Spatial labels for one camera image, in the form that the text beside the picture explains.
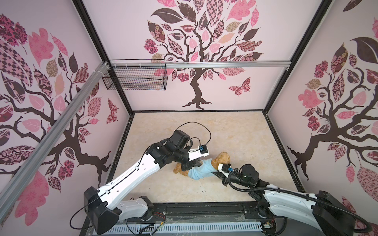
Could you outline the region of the light blue bear shirt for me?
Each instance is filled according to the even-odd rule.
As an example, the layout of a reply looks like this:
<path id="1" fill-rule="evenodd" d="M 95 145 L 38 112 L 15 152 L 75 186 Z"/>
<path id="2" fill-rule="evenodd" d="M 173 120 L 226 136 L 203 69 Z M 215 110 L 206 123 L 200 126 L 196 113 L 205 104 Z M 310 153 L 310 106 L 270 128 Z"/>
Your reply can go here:
<path id="1" fill-rule="evenodd" d="M 193 167 L 188 171 L 188 177 L 198 181 L 200 179 L 213 176 L 213 172 L 217 172 L 218 170 L 213 167 L 212 161 L 212 159 L 202 160 L 201 166 Z"/>

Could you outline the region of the brown teddy bear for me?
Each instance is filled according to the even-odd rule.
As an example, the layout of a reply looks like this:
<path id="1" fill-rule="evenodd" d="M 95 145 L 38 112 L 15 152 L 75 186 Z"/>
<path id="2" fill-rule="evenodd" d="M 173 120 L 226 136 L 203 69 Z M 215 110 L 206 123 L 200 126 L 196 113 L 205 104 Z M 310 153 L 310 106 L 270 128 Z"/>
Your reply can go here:
<path id="1" fill-rule="evenodd" d="M 230 156 L 227 152 L 221 152 L 216 158 L 213 158 L 212 160 L 212 165 L 216 169 L 218 169 L 219 164 L 230 164 Z M 178 170 L 179 165 L 180 163 L 176 164 L 175 168 L 173 169 L 173 173 L 188 177 L 188 171 L 182 172 Z"/>

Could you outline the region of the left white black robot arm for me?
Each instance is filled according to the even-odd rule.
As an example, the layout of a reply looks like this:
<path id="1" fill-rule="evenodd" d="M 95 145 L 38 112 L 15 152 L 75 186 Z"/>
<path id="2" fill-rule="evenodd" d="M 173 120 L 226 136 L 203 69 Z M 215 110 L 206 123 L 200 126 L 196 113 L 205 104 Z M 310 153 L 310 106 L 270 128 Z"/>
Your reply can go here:
<path id="1" fill-rule="evenodd" d="M 98 189 L 88 188 L 84 192 L 84 211 L 95 232 L 102 235 L 129 218 L 149 219 L 154 205 L 146 196 L 129 201 L 123 199 L 167 164 L 177 162 L 183 172 L 199 167 L 199 159 L 208 156 L 209 151 L 207 145 L 197 148 L 192 145 L 189 135 L 175 130 L 170 138 L 151 144 L 142 157 L 116 179 Z"/>

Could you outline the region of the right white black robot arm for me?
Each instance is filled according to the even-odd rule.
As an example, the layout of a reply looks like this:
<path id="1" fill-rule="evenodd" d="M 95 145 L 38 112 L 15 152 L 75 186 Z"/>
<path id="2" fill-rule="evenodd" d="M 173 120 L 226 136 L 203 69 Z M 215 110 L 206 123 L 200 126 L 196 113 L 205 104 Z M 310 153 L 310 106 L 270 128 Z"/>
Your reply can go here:
<path id="1" fill-rule="evenodd" d="M 224 186 L 247 193 L 257 202 L 259 216 L 293 219 L 322 231 L 326 236 L 352 236 L 373 232 L 373 226 L 325 191 L 317 194 L 294 192 L 259 178 L 259 172 L 246 164 L 233 169 L 219 164 L 213 172 Z"/>

